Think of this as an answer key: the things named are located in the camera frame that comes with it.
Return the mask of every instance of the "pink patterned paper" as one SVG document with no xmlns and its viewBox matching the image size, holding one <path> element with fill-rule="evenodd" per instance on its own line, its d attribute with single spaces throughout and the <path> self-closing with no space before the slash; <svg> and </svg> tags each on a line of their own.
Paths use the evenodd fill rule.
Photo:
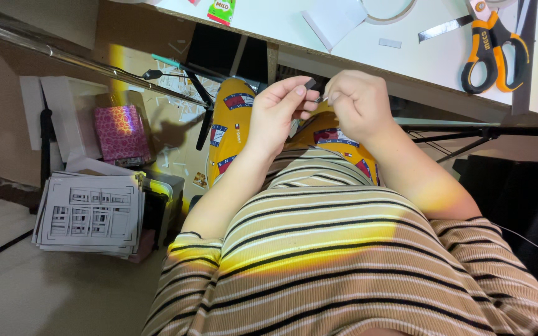
<svg viewBox="0 0 538 336">
<path fill-rule="evenodd" d="M 142 121 L 134 105 L 96 108 L 94 117 L 106 162 L 135 157 L 142 157 L 145 162 L 151 159 Z"/>
</svg>

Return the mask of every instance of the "striped shirt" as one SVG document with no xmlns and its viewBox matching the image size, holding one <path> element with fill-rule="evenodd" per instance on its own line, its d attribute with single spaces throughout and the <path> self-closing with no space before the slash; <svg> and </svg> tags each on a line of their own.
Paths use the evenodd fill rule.
<svg viewBox="0 0 538 336">
<path fill-rule="evenodd" d="M 538 282 L 486 218 L 425 218 L 340 154 L 284 151 L 223 239 L 168 249 L 142 335 L 538 335 Z"/>
</svg>

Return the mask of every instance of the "left hand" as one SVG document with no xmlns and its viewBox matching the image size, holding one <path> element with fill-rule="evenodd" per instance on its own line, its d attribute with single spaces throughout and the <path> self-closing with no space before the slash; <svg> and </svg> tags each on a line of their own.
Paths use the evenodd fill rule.
<svg viewBox="0 0 538 336">
<path fill-rule="evenodd" d="M 314 100 L 319 92 L 304 87 L 310 79 L 297 76 L 276 82 L 255 98 L 245 147 L 271 159 L 281 153 L 292 120 L 306 120 L 310 118 L 306 111 L 318 107 Z"/>
</svg>

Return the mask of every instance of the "desk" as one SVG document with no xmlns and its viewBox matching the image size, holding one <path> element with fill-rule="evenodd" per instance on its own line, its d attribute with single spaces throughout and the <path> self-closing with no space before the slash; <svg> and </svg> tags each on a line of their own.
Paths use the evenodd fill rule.
<svg viewBox="0 0 538 336">
<path fill-rule="evenodd" d="M 403 7 L 405 1 L 394 2 L 400 2 Z M 470 25 L 418 43 L 419 32 L 466 15 L 464 0 L 417 0 L 403 20 L 385 26 L 362 23 L 331 53 L 300 14 L 312 3 L 313 0 L 241 0 L 236 5 L 231 27 L 206 17 L 209 1 L 194 6 L 186 0 L 162 0 L 156 7 L 160 12 L 275 43 L 279 45 L 279 63 L 298 65 L 294 67 L 300 70 L 309 71 L 311 63 L 315 63 L 314 71 L 310 72 L 333 76 L 336 69 L 358 68 L 384 77 L 392 95 L 492 123 L 501 121 L 509 112 L 512 93 L 493 87 L 473 96 L 461 89 L 460 72 L 472 41 Z M 506 27 L 516 26 L 517 6 L 515 3 L 500 11 Z M 536 33 L 538 40 L 538 13 Z M 379 38 L 401 41 L 402 48 L 378 45 Z M 538 44 L 534 54 L 530 109 L 538 112 Z"/>
</svg>

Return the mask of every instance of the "hand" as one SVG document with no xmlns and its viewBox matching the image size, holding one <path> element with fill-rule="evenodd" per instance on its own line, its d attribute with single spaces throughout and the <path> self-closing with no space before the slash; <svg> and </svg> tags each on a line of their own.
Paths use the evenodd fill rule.
<svg viewBox="0 0 538 336">
<path fill-rule="evenodd" d="M 297 76 L 276 82 L 255 98 L 245 146 L 247 151 L 271 159 L 281 153 L 290 134 L 292 120 L 306 120 L 310 113 L 305 111 L 317 109 L 314 100 L 319 97 L 319 93 L 307 91 L 304 87 L 310 79 Z"/>
<path fill-rule="evenodd" d="M 342 132 L 350 139 L 366 142 L 376 134 L 387 134 L 396 125 L 383 78 L 344 70 L 327 83 L 325 94 Z"/>
</svg>

